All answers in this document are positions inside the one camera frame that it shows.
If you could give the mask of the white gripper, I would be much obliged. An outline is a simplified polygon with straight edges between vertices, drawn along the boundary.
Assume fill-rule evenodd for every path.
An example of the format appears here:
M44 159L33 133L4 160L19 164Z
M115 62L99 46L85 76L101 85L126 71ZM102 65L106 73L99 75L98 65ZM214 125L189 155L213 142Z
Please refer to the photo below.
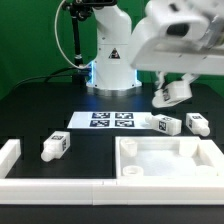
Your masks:
M224 75L224 48L198 49L191 41L159 32L144 18L130 38L129 64L137 70L157 71L158 89L165 83L166 72L185 73L181 79L191 84L199 74Z

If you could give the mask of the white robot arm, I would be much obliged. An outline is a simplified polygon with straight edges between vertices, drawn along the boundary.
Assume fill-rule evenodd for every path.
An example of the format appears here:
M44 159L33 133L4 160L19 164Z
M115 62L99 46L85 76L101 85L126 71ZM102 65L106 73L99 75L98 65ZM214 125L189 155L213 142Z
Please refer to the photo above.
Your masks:
M150 0L137 25L118 6L94 14L91 91L125 94L141 86L138 71L224 75L224 0Z

